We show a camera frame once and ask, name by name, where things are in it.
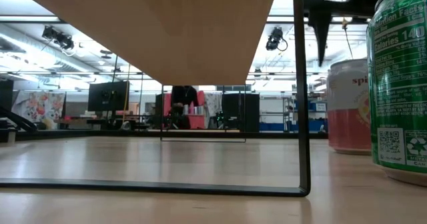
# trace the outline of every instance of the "nutrition facts label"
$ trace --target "nutrition facts label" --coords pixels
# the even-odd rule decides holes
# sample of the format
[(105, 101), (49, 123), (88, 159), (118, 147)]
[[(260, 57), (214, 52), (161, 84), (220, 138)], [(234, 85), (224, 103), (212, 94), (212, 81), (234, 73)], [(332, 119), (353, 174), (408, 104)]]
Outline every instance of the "nutrition facts label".
[(376, 116), (427, 115), (426, 3), (381, 14), (373, 26)]

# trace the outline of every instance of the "ceiling-mounted camera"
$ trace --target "ceiling-mounted camera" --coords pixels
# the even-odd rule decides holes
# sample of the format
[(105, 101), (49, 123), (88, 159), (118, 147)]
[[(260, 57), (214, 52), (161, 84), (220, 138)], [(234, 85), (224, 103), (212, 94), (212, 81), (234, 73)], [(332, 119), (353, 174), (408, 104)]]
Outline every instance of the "ceiling-mounted camera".
[(72, 50), (74, 48), (74, 42), (70, 35), (58, 32), (52, 27), (45, 27), (41, 37), (48, 41), (53, 41), (54, 44), (58, 44), (61, 49), (66, 51)]
[[(286, 43), (286, 48), (283, 50), (279, 49), (279, 44), (281, 41)], [(279, 51), (286, 51), (287, 48), (288, 48), (288, 42), (283, 38), (282, 28), (274, 27), (272, 33), (270, 34), (270, 36), (268, 36), (268, 41), (266, 45), (267, 51), (274, 51), (276, 49)]]
[(255, 73), (261, 73), (261, 68), (255, 68)]

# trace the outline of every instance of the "ceiling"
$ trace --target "ceiling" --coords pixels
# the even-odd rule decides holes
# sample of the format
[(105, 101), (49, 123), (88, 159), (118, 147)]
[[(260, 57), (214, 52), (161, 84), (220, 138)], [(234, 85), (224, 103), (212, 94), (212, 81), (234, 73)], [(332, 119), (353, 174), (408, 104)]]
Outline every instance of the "ceiling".
[[(268, 20), (281, 21), (286, 18), (286, 20), (291, 21), (293, 15), (292, 8), (292, 0), (274, 0), (270, 10), (270, 15), (272, 17), (269, 17)], [(6, 15), (52, 16), (54, 14), (32, 0), (0, 0), (0, 17)], [(286, 22), (286, 24), (266, 24), (262, 36), (260, 37), (260, 42), (256, 50), (254, 60), (252, 61), (252, 67), (250, 71), (254, 71), (255, 68), (260, 68), (263, 72), (295, 72), (294, 26), (292, 23), (288, 23), (289, 22)], [(72, 35), (73, 37), (76, 48), (72, 51), (66, 51), (63, 53), (64, 55), (71, 56), (71, 60), (82, 62), (99, 71), (113, 71), (113, 67), (115, 65), (115, 55), (110, 55), (111, 59), (102, 59), (101, 56), (103, 54), (101, 54), (100, 51), (106, 50), (106, 48), (69, 24), (0, 23), (0, 25), (6, 25), (22, 33), (24, 37), (32, 38), (42, 43), (41, 48), (43, 48), (43, 45), (47, 45), (48, 47), (60, 51), (60, 48), (56, 44), (46, 42), (46, 40), (41, 37), (45, 26), (52, 26), (57, 31), (64, 32), (68, 35)], [(288, 43), (288, 48), (283, 52), (278, 50), (267, 51), (265, 48), (268, 35), (271, 33), (274, 27), (282, 28), (282, 31), (284, 32), (284, 39)], [(353, 58), (366, 57), (366, 28), (366, 25), (348, 25), (348, 36), (346, 37), (341, 25), (331, 25), (327, 41), (325, 62), (322, 65), (322, 68), (319, 68), (317, 61), (317, 43), (314, 31), (311, 27), (306, 26), (306, 58), (308, 72), (326, 73), (331, 64), (344, 59), (351, 59), (350, 48), (352, 50)], [(280, 48), (286, 48), (286, 44), (282, 43)], [(129, 63), (126, 60), (118, 57), (117, 66), (120, 67), (122, 71), (127, 71)], [(135, 68), (132, 65), (130, 68), (131, 72), (143, 71)], [(140, 75), (131, 75), (131, 79), (139, 78)], [(139, 84), (137, 81), (134, 81), (134, 85), (136, 86)]]

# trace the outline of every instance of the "barcode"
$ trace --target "barcode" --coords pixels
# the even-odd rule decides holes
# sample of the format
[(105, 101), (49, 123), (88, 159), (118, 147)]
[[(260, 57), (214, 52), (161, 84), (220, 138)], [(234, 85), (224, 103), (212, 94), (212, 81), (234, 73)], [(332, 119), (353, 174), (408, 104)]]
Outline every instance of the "barcode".
[(405, 164), (402, 128), (378, 128), (378, 150), (381, 161)]
[(399, 153), (400, 133), (399, 131), (380, 131), (380, 151)]

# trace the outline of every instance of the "green soda can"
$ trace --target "green soda can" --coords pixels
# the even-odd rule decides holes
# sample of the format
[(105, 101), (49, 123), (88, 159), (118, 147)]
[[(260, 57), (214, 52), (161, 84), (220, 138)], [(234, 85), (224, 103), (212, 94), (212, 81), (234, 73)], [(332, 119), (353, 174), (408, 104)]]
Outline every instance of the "green soda can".
[(391, 178), (427, 186), (426, 0), (378, 0), (369, 23), (372, 156)]

